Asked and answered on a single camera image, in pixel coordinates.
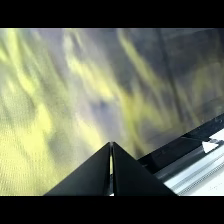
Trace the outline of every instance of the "dark vertical line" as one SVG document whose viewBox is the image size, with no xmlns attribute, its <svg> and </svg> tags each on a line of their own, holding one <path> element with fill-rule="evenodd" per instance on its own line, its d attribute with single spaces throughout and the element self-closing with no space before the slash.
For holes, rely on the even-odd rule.
<svg viewBox="0 0 224 224">
<path fill-rule="evenodd" d="M 172 71 L 171 71 L 171 68 L 170 68 L 170 61 L 169 61 L 169 57 L 168 57 L 168 54 L 167 54 L 167 51 L 166 51 L 165 42 L 164 42 L 164 39 L 163 39 L 163 36 L 162 36 L 162 33 L 161 33 L 161 28 L 154 28 L 154 30 L 158 35 L 158 41 L 159 41 L 159 45 L 160 45 L 160 48 L 161 48 L 161 51 L 162 51 L 166 73 L 167 73 L 167 76 L 168 76 L 168 80 L 170 82 L 171 89 L 173 90 L 174 103 L 175 103 L 175 106 L 177 108 L 179 122 L 180 122 L 181 128 L 185 132 L 186 130 L 184 129 L 184 126 L 182 124 L 184 116 L 183 116 L 183 112 L 181 110 L 180 99 L 179 99 L 177 88 L 176 88 L 176 85 L 175 85 L 175 82 L 174 82 L 173 74 L 172 74 Z"/>
</svg>

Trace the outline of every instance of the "black bar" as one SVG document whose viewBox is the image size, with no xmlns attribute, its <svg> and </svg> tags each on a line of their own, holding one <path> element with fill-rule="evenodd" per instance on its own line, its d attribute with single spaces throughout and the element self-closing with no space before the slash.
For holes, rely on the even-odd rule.
<svg viewBox="0 0 224 224">
<path fill-rule="evenodd" d="M 110 143 L 73 171 L 46 196 L 106 195 L 110 178 Z"/>
<path fill-rule="evenodd" d="M 114 196 L 175 196 L 115 142 L 112 157 Z"/>
</svg>

